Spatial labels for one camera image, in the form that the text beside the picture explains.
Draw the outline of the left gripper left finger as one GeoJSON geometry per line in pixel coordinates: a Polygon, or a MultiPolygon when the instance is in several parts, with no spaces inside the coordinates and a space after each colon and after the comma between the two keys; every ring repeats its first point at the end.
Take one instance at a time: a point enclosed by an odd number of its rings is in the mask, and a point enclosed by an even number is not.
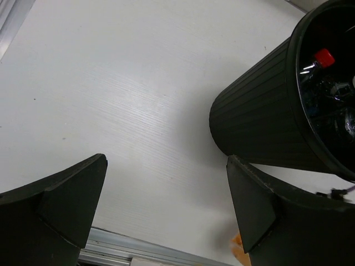
{"type": "Polygon", "coordinates": [[[106,156],[96,154],[1,193],[1,265],[76,265],[107,168],[106,156]]]}

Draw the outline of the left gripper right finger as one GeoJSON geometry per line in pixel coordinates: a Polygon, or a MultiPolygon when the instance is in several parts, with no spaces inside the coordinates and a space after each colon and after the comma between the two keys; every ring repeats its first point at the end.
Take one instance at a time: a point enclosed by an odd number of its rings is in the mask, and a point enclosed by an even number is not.
{"type": "Polygon", "coordinates": [[[354,264],[353,204],[304,191],[237,156],[226,169],[252,265],[354,264]]]}

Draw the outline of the orange juice bottle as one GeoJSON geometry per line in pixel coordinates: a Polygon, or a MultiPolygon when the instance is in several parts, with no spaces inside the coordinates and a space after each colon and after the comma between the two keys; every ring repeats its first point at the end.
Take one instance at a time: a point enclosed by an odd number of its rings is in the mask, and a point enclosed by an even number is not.
{"type": "Polygon", "coordinates": [[[238,233],[233,237],[233,239],[230,241],[230,248],[235,258],[243,266],[251,266],[249,254],[244,252],[241,234],[238,233]]]}

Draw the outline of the red label water bottle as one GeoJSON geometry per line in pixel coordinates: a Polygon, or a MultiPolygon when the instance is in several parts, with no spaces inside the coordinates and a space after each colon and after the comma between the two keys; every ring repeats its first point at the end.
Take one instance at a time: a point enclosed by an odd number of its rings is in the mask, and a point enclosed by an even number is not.
{"type": "Polygon", "coordinates": [[[311,59],[302,63],[299,67],[300,84],[309,82],[319,71],[332,66],[335,63],[335,58],[328,49],[323,48],[316,52],[311,59]]]}

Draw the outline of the blue label bottle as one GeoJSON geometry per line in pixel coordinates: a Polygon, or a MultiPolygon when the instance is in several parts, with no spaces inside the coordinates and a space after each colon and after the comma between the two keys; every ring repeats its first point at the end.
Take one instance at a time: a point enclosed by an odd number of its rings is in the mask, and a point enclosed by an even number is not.
{"type": "Polygon", "coordinates": [[[354,137],[354,76],[348,81],[335,83],[331,88],[331,98],[344,113],[344,129],[354,137]]]}

